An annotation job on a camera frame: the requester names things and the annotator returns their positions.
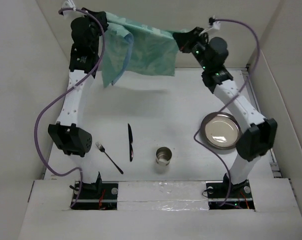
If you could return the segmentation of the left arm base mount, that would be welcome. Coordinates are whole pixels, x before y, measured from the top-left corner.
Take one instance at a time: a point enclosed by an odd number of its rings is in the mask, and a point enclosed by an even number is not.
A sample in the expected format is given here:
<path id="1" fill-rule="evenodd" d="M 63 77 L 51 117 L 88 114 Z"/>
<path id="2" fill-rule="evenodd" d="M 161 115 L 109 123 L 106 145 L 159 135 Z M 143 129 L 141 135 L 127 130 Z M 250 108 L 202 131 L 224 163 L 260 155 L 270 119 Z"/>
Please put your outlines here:
<path id="1" fill-rule="evenodd" d="M 77 182 L 73 188 L 74 191 L 70 203 L 72 210 L 111 211 L 118 208 L 118 182 L 103 182 L 98 191 L 89 191 L 83 187 L 76 203 L 78 192 L 75 190 L 79 188 L 79 183 Z"/>

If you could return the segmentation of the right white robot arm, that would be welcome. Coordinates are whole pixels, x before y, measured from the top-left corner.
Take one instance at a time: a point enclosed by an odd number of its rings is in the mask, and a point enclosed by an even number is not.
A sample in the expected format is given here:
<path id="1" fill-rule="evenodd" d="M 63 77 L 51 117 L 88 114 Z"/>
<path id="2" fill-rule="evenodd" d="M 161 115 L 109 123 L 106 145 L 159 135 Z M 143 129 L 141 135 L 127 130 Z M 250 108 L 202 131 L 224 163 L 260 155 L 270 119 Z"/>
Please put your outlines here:
<path id="1" fill-rule="evenodd" d="M 203 68 L 204 85 L 231 112 L 242 132 L 235 144 L 237 156 L 223 177 L 222 191 L 228 197 L 240 192 L 254 165 L 274 145 L 278 124 L 259 113 L 241 94 L 224 63 L 229 55 L 227 42 L 209 38 L 204 29 L 172 34 L 180 52 L 191 53 Z"/>

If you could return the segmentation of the green patterned cloth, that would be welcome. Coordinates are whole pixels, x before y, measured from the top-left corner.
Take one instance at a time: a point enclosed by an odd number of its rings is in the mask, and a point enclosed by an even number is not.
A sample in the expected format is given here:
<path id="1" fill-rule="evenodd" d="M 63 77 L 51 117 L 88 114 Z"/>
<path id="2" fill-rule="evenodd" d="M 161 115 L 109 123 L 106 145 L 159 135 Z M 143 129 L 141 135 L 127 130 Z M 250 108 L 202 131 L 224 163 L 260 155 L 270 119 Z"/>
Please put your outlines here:
<path id="1" fill-rule="evenodd" d="M 115 85 L 124 72 L 174 76 L 178 45 L 173 32 L 107 12 L 105 51 L 100 67 L 103 86 Z"/>

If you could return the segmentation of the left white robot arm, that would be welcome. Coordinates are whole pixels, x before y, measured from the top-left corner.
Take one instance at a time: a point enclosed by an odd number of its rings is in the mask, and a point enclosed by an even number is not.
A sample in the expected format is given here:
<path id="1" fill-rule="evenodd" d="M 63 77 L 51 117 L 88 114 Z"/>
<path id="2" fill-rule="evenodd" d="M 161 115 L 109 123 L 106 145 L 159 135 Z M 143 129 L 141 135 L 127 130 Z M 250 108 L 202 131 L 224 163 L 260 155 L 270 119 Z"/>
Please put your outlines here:
<path id="1" fill-rule="evenodd" d="M 99 172 L 89 173 L 89 151 L 93 137 L 84 129 L 82 119 L 90 87 L 94 82 L 100 62 L 99 38 L 108 29 L 107 14 L 82 8 L 87 14 L 75 18 L 71 24 L 73 44 L 70 51 L 68 94 L 55 124 L 48 126 L 48 133 L 56 147 L 82 169 L 81 193 L 91 198 L 102 194 Z"/>

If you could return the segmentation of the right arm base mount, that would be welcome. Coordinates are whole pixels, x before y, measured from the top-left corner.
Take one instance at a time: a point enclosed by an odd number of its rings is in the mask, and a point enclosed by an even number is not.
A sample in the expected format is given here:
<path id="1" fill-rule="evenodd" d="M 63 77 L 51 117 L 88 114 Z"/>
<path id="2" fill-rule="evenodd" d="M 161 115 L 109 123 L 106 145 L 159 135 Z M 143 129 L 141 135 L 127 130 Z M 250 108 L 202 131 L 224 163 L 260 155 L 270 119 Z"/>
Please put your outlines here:
<path id="1" fill-rule="evenodd" d="M 202 196 L 207 198 L 210 210 L 254 210 L 254 200 L 249 181 L 232 187 L 228 193 L 228 183 L 206 181 Z"/>

